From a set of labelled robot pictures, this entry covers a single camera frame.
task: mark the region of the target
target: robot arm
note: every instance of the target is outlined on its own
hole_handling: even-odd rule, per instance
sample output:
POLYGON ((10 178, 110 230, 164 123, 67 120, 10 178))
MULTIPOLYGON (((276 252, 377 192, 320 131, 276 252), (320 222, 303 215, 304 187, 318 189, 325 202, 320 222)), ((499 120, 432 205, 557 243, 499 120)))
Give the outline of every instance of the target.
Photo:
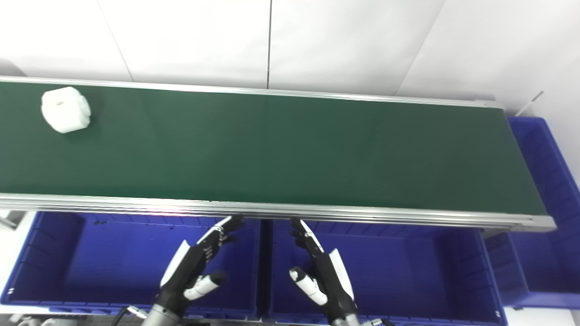
POLYGON ((304 221, 292 218, 291 225, 296 245, 306 249, 310 254, 316 278, 306 274, 300 267, 290 269, 290 278, 312 301, 322 307, 328 324, 331 326, 393 325, 385 318, 361 324, 357 316, 357 305, 354 303, 353 287, 338 250, 334 249, 331 253, 325 253, 322 245, 304 221))
POLYGON ((235 240, 229 233, 239 229, 243 221, 243 215, 232 215, 212 226, 195 245, 191 246, 184 240, 161 278, 161 290, 149 313, 128 307, 119 313, 113 326, 126 311, 145 317, 142 326, 177 325, 192 300, 210 293, 226 281, 227 276, 223 271, 210 275, 202 273, 220 247, 235 240))

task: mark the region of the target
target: blue plastic bin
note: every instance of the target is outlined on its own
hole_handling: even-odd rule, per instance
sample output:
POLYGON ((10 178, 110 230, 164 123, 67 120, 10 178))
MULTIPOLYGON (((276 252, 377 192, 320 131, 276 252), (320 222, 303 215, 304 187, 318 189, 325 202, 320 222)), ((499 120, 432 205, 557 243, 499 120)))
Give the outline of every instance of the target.
MULTIPOLYGON (((116 314, 149 309, 183 240, 195 243, 215 218, 40 212, 0 301, 52 311, 116 314)), ((229 279, 195 300, 188 317, 258 318, 260 221, 247 219, 205 272, 229 279)))
POLYGON ((580 193, 542 118, 509 123, 558 230, 486 241, 505 306, 580 309, 580 193))
MULTIPOLYGON (((268 321, 327 323, 288 270, 310 268, 288 221, 271 222, 268 321)), ((359 317, 400 325, 506 325, 480 230, 396 224, 308 222, 322 246, 338 248, 359 317)))

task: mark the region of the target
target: aluminum rail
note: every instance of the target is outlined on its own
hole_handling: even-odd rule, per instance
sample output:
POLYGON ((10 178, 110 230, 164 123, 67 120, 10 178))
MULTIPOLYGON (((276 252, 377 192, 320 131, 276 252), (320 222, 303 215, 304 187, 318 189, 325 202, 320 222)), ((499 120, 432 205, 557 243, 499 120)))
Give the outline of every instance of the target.
POLYGON ((243 213, 249 218, 258 219, 288 219, 291 216, 298 216, 307 220, 333 222, 481 227, 536 232, 547 232, 556 228, 552 217, 545 215, 77 195, 0 193, 0 208, 21 211, 215 217, 243 213))

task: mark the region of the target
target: green conveyor belt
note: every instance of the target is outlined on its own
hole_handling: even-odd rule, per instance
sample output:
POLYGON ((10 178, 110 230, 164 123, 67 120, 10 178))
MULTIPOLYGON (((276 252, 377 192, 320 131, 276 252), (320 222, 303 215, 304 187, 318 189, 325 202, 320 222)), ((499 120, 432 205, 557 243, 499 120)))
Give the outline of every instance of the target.
POLYGON ((0 192, 546 214, 497 108, 63 86, 0 82, 0 192))

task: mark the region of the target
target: white object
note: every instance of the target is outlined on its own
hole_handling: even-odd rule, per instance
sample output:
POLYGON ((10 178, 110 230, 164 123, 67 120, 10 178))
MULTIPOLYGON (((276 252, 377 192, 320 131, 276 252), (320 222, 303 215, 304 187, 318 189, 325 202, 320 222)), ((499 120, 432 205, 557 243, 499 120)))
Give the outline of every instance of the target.
POLYGON ((18 326, 41 326, 42 321, 38 318, 25 317, 18 326))
POLYGON ((169 265, 167 265, 165 273, 161 278, 161 285, 159 287, 165 285, 165 283, 167 283, 169 279, 173 276, 173 273, 175 272, 179 264, 181 264, 181 261, 185 257, 185 254, 187 254, 189 248, 191 248, 191 246, 189 245, 189 243, 187 243, 187 240, 183 240, 182 243, 179 245, 179 248, 173 255, 173 258, 169 262, 169 265))
POLYGON ((74 319, 49 318, 41 326, 77 326, 77 321, 74 319))
POLYGON ((320 287, 318 286, 318 282, 316 279, 311 278, 308 275, 305 275, 303 279, 298 280, 299 275, 298 272, 294 270, 290 270, 290 278, 298 285, 298 287, 306 293, 306 295, 312 299, 317 305, 323 306, 326 305, 328 302, 328 297, 322 291, 320 291, 320 287))
POLYGON ((90 123, 89 103, 73 87, 45 92, 41 109, 44 119, 60 133, 83 129, 90 123))
POLYGON ((219 284, 212 282, 209 275, 200 276, 197 278, 197 282, 190 289, 186 289, 183 292, 183 296, 188 300, 195 300, 201 298, 202 296, 212 292, 219 287, 219 284))
POLYGON ((335 248, 328 256, 330 256, 330 261, 332 262, 332 266, 342 288, 354 300, 353 286, 350 284, 349 275, 346 273, 345 264, 342 262, 342 257, 340 257, 338 249, 335 248))

